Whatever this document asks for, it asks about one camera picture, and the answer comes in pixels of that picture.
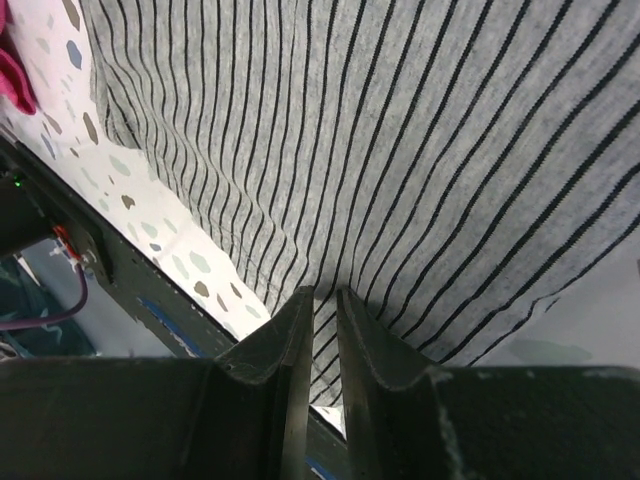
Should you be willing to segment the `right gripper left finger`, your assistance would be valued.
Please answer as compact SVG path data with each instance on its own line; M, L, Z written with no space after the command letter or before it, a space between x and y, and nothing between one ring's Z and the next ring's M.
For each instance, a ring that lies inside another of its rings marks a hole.
M5 479L301 479L313 293L214 358L1 366Z

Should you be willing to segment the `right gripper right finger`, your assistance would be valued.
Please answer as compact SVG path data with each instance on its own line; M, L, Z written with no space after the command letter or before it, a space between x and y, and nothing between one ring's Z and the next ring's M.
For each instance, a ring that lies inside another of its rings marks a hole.
M437 365L337 296L346 438L357 479L635 479L639 373Z

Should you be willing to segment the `grey striped underwear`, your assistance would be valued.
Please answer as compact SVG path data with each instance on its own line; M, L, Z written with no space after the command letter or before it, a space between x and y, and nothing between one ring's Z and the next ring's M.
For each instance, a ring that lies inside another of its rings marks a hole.
M471 366L639 226L635 1L84 1L91 88L270 311Z

